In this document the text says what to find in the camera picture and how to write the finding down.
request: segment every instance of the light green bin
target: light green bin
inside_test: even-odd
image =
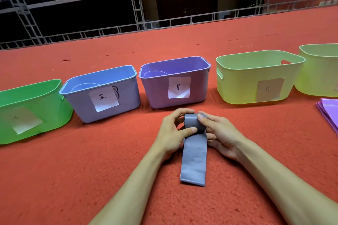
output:
[[[53,79],[0,92],[0,144],[56,129],[73,113],[59,95],[61,80]]]
[[[312,44],[299,47],[306,58],[295,87],[318,96],[338,97],[338,44]]]
[[[288,97],[304,61],[278,50],[217,57],[217,90],[231,104],[282,100]]]

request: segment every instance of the plastic bin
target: plastic bin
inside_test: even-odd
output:
[[[67,80],[60,94],[85,123],[137,108],[140,104],[136,70],[131,65],[76,76]]]
[[[304,61],[278,50],[217,57],[217,90],[231,104],[282,100],[288,97]]]
[[[145,64],[139,78],[152,108],[204,101],[210,63],[193,56]]]
[[[53,79],[0,92],[0,144],[7,144],[65,125],[73,108],[59,95]]]
[[[313,44],[299,47],[306,58],[295,82],[298,91],[318,96],[338,97],[338,44]]]

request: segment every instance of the gray plastic strip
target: gray plastic strip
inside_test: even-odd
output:
[[[184,140],[180,181],[205,187],[206,127],[197,120],[197,114],[184,115],[184,127],[198,131]]]

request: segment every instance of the person's left hand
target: person's left hand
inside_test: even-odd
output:
[[[171,154],[178,150],[184,138],[197,132],[195,127],[177,129],[177,126],[184,122],[184,117],[182,116],[193,113],[195,113],[195,110],[190,108],[178,108],[163,119],[156,140],[152,145],[153,148],[163,152],[163,160],[170,158]]]

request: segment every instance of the white paper label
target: white paper label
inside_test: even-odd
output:
[[[1,114],[1,117],[12,126],[17,134],[26,132],[43,123],[33,112],[24,107],[9,110]]]
[[[283,84],[284,78],[258,81],[256,102],[280,100]]]
[[[191,77],[169,77],[169,99],[184,99],[190,97]]]
[[[89,96],[95,106],[96,112],[119,105],[115,91],[111,86],[93,90],[89,93]]]

